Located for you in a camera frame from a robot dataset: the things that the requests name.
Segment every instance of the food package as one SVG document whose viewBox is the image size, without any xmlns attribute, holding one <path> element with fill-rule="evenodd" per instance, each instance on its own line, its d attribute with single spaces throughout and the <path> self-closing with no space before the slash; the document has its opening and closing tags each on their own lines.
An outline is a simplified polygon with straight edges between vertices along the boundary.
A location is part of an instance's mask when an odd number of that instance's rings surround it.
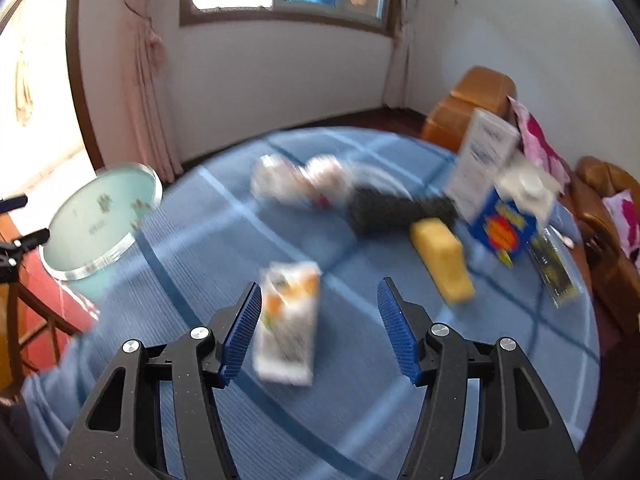
<svg viewBox="0 0 640 480">
<path fill-rule="evenodd" d="M 410 196 L 402 182 L 386 171 L 333 155 L 315 156 L 305 166 L 296 166 L 277 153 L 264 155 L 251 178 L 251 192 L 260 200 L 320 209 L 345 207 L 357 187 Z"/>
<path fill-rule="evenodd" d="M 329 208 L 343 206 L 353 189 L 348 165 L 333 155 L 319 155 L 296 166 L 278 155 L 260 157 L 251 179 L 256 198 L 273 198 L 287 205 Z"/>
<path fill-rule="evenodd" d="M 569 304 L 585 295 L 584 282 L 579 272 L 566 261 L 568 254 L 566 251 L 561 253 L 560 247 L 558 242 L 554 243 L 549 229 L 535 235 L 528 244 L 529 254 L 556 307 Z"/>
<path fill-rule="evenodd" d="M 425 218 L 411 226 L 411 242 L 448 304 L 469 301 L 476 293 L 466 270 L 462 242 L 439 218 Z"/>
<path fill-rule="evenodd" d="M 261 380 L 311 385 L 320 275 L 315 262 L 274 263 L 263 272 L 254 347 Z"/>
</svg>

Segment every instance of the plaid tablecloth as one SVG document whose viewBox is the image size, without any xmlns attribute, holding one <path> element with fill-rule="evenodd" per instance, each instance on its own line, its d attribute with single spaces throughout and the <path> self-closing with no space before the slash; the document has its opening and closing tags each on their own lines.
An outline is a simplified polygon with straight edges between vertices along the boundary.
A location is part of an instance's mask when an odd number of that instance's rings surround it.
<svg viewBox="0 0 640 480">
<path fill-rule="evenodd" d="M 59 368 L 23 388 L 38 450 L 49 473 L 79 407 L 113 353 L 135 337 L 175 340 L 235 303 L 270 262 L 315 260 L 321 301 L 314 384 L 261 383 L 252 350 L 239 377 L 216 391 L 229 446 L 244 480 L 395 479 L 424 389 L 402 376 L 376 307 L 376 284 L 391 276 L 407 301 L 464 337 L 515 338 L 549 389 L 574 444 L 589 424 L 598 386 L 598 339 L 587 296 L 556 309 L 528 256 L 507 269 L 459 226 L 476 287 L 469 304 L 447 306 L 406 236 L 357 239 L 341 212 L 259 203 L 249 182 L 256 160 L 279 152 L 303 164 L 332 153 L 379 166 L 412 194 L 437 192 L 454 156 L 419 140 L 357 128 L 315 128 L 246 142 L 191 171 L 146 221 L 117 262 L 100 321 L 75 341 Z M 170 472 L 182 475 L 172 394 L 162 390 Z M 468 471 L 478 412 L 469 382 L 456 474 Z"/>
</svg>

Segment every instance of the wooden floor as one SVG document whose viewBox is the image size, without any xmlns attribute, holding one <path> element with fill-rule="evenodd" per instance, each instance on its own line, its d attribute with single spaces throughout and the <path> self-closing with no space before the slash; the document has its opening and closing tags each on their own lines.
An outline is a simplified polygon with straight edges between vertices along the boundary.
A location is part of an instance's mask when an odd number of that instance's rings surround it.
<svg viewBox="0 0 640 480">
<path fill-rule="evenodd" d="M 638 408 L 639 386 L 640 333 L 635 333 L 621 340 L 600 362 L 598 399 L 578 452 L 585 473 L 601 462 L 631 420 Z"/>
<path fill-rule="evenodd" d="M 343 115 L 302 124 L 296 128 L 311 128 L 313 126 L 356 126 L 357 128 L 370 128 L 383 132 L 409 137 L 419 137 L 424 123 L 424 115 L 413 110 L 392 110 L 391 108 L 378 108 L 356 114 Z"/>
</svg>

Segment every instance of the window frame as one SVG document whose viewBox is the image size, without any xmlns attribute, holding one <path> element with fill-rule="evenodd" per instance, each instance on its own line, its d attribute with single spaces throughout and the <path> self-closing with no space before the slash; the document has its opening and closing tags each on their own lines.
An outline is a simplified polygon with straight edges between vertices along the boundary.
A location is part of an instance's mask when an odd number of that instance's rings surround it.
<svg viewBox="0 0 640 480">
<path fill-rule="evenodd" d="M 187 27 L 201 23 L 220 23 L 236 21 L 263 21 L 281 20 L 286 22 L 322 23 L 324 25 L 337 25 L 338 27 L 353 28 L 373 32 L 387 37 L 394 37 L 396 25 L 400 14 L 400 0 L 386 0 L 382 18 L 379 23 L 367 23 L 363 20 L 350 20 L 343 16 L 333 15 L 330 12 L 313 12 L 315 4 L 300 5 L 297 9 L 286 9 L 285 6 L 266 7 L 239 7 L 225 10 L 199 9 L 193 0 L 180 0 L 180 26 Z"/>
</svg>

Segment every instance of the pink pillow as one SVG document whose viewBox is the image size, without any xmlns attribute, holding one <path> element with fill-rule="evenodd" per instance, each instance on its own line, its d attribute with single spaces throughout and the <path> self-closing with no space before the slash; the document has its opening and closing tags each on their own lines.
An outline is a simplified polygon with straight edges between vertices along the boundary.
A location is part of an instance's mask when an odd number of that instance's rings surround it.
<svg viewBox="0 0 640 480">
<path fill-rule="evenodd" d="M 564 194 L 565 186 L 571 182 L 562 165 L 562 158 L 546 142 L 545 134 L 533 115 L 522 104 L 509 97 L 511 106 L 518 119 L 518 128 L 522 135 L 524 155 L 539 168 L 545 170 L 560 186 Z"/>
<path fill-rule="evenodd" d="M 620 248 L 626 257 L 640 270 L 640 222 L 634 208 L 631 192 L 627 189 L 611 198 L 603 198 L 602 203 L 613 218 L 620 236 Z"/>
</svg>

